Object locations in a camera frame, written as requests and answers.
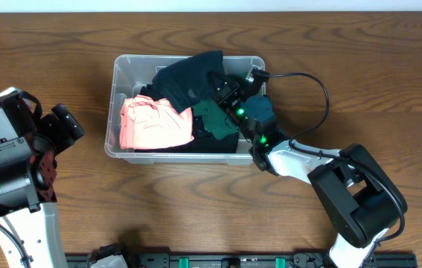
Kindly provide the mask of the pink garment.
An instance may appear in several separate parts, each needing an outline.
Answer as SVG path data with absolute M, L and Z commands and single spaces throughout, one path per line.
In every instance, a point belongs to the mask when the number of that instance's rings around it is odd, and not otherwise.
M 120 116 L 122 149 L 165 149 L 194 140 L 192 109 L 177 112 L 166 98 L 153 100 L 145 95 L 127 98 Z

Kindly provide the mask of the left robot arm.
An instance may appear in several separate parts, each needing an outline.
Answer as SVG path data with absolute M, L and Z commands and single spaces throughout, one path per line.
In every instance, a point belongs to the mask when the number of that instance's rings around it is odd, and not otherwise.
M 43 115 L 33 95 L 0 93 L 0 247 L 10 267 L 67 267 L 56 157 L 85 132 L 65 105 Z

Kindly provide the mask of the clear plastic storage container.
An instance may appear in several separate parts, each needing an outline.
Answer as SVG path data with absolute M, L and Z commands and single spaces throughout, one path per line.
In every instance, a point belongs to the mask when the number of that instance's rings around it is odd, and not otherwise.
M 132 149 L 123 150 L 119 144 L 121 127 L 120 111 L 127 98 L 135 97 L 143 86 L 150 84 L 156 74 L 184 56 L 123 54 L 116 58 L 109 101 L 109 114 L 104 150 L 108 156 L 122 159 L 132 164 L 155 163 L 219 163 L 228 165 L 250 165 L 251 144 L 240 136 L 234 153 L 137 153 Z

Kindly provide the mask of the dark navy garment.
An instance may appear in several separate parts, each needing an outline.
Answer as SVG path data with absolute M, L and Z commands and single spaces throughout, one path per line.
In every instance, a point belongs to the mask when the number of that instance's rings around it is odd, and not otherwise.
M 220 74 L 224 74 L 223 52 L 207 51 L 161 69 L 141 93 L 155 101 L 165 98 L 181 113 L 212 99 L 216 84 L 212 79 Z

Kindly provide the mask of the dark green garment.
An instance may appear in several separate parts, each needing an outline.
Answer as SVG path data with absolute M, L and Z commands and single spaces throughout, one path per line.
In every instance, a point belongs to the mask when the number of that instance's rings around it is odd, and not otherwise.
M 192 106 L 192 110 L 194 116 L 202 118 L 205 130 L 217 140 L 239 132 L 230 117 L 213 100 L 202 100 Z

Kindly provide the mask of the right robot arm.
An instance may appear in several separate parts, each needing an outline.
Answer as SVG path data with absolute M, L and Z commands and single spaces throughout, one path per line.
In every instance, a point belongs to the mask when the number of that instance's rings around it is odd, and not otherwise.
M 258 168 L 312 185 L 338 232 L 327 264 L 364 267 L 383 241 L 402 234 L 407 202 L 361 144 L 324 150 L 285 135 L 271 100 L 258 93 L 272 77 L 258 68 L 251 69 L 244 80 L 208 73 L 214 101 L 251 142 L 249 153 Z

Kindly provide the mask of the large black garment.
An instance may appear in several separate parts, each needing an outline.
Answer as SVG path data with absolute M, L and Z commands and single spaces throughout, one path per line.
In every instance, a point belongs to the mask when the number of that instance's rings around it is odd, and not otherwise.
M 233 153 L 237 149 L 238 133 L 228 135 L 223 140 L 217 140 L 205 130 L 200 116 L 193 115 L 192 134 L 194 140 L 181 146 L 154 150 L 134 150 L 140 153 Z

